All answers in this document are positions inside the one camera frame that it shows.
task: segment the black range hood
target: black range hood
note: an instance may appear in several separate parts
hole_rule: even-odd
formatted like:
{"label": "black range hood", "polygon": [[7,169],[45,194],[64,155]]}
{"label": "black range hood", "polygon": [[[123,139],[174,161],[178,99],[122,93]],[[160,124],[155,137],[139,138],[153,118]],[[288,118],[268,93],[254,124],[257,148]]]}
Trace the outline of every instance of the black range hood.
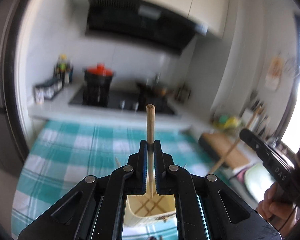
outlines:
{"label": "black range hood", "polygon": [[142,0],[89,0],[89,4],[87,34],[95,31],[117,33],[177,54],[182,53],[197,32],[205,29]]}

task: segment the refrigerator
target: refrigerator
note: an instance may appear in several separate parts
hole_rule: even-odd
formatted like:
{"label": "refrigerator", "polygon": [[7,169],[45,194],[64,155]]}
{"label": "refrigerator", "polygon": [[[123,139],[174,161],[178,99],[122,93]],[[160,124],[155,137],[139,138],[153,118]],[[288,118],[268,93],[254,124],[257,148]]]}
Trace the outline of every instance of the refrigerator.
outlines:
{"label": "refrigerator", "polygon": [[18,177],[29,153],[18,116],[14,59],[29,0],[0,0],[0,169]]}

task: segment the checkered tablecloth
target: checkered tablecloth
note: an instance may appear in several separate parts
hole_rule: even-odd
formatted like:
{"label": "checkered tablecloth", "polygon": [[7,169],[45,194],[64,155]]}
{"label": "checkered tablecloth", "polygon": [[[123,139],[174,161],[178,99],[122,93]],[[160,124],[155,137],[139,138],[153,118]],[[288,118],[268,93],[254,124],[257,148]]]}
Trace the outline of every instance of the checkered tablecloth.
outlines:
{"label": "checkered tablecloth", "polygon": [[[33,220],[87,175],[103,177],[124,165],[139,151],[146,130],[106,128],[95,125],[49,121],[34,143],[19,178],[15,193],[11,231],[14,239]],[[174,163],[186,164],[192,174],[205,176],[213,165],[195,140],[178,131],[156,131],[163,152]],[[124,228],[122,239],[163,236],[178,239],[176,220],[139,228]]]}

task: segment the wooden cutting board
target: wooden cutting board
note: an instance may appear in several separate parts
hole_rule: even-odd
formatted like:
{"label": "wooden cutting board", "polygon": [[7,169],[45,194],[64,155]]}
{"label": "wooden cutting board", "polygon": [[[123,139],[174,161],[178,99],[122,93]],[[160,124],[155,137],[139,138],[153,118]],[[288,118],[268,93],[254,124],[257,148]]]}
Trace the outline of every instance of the wooden cutting board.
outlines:
{"label": "wooden cutting board", "polygon": [[[220,157],[223,156],[233,144],[224,133],[203,133],[202,137]],[[228,158],[226,158],[225,163],[230,168],[235,169],[249,164],[249,160],[237,147],[235,147]]]}

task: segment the white countertop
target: white countertop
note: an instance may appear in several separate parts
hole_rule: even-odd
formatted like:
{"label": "white countertop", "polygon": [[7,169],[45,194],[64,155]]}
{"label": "white countertop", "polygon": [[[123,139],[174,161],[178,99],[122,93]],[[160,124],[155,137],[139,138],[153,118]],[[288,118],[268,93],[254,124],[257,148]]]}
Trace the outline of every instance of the white countertop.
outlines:
{"label": "white countertop", "polygon": [[[93,123],[105,126],[146,128],[145,112],[69,105],[68,103],[81,87],[82,84],[72,84],[64,88],[52,101],[46,100],[42,105],[32,104],[28,106],[29,116],[38,119]],[[156,114],[155,129],[188,130],[190,127],[195,127],[197,134],[213,130],[209,124],[194,116],[183,105],[173,100],[169,100],[168,104],[177,115]]]}

